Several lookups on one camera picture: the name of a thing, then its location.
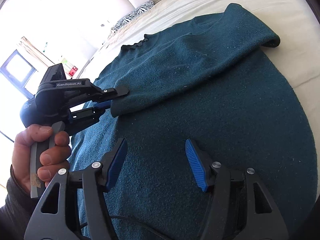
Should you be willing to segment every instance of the silver bolt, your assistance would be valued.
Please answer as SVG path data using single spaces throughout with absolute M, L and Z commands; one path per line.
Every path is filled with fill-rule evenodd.
M 92 163 L 91 166 L 96 169 L 96 168 L 101 166 L 101 163 L 100 162 L 95 162 L 95 163 Z
M 67 172 L 67 170 L 66 170 L 65 168 L 60 169 L 60 170 L 58 171 L 58 173 L 59 173 L 60 175 L 66 174 L 66 172 Z
M 254 174 L 254 169 L 253 168 L 247 168 L 247 173 Z
M 220 162 L 214 162 L 214 163 L 212 163 L 211 165 L 212 165 L 212 167 L 214 167 L 214 168 L 220 168 L 220 167 L 221 167 L 221 163 L 220 163 Z

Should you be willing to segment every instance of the fingernail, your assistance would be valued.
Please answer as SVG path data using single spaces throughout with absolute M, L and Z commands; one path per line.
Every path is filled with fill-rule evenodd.
M 41 180 L 47 180 L 51 178 L 51 174 L 49 170 L 43 169 L 38 171 L 38 176 Z
M 41 132 L 49 132 L 51 130 L 50 126 L 41 126 L 40 131 Z
M 43 166 L 51 164 L 52 159 L 49 154 L 44 154 L 43 157 L 41 157 L 41 163 Z

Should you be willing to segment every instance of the white wall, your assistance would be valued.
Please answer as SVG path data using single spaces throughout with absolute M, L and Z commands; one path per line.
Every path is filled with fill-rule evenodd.
M 106 0 L 7 0 L 0 10 L 0 65 L 25 36 L 57 63 L 61 56 L 78 68 L 102 46 L 109 30 Z

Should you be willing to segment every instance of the sweater sleeve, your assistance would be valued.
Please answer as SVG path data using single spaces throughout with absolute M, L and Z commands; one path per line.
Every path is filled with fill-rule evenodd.
M 31 199 L 17 183 L 11 166 L 11 177 L 7 182 L 8 195 L 0 208 L 0 234 L 4 240 L 23 240 L 29 219 L 38 200 Z

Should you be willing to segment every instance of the mattress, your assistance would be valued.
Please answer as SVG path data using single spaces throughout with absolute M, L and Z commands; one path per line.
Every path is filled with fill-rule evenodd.
M 278 48 L 262 49 L 294 89 L 319 152 L 320 25 L 305 0 L 161 0 L 111 37 L 97 51 L 80 78 L 89 78 L 93 82 L 118 56 L 122 45 L 139 42 L 145 33 L 157 33 L 195 16 L 223 12 L 230 3 L 240 4 L 280 36 Z

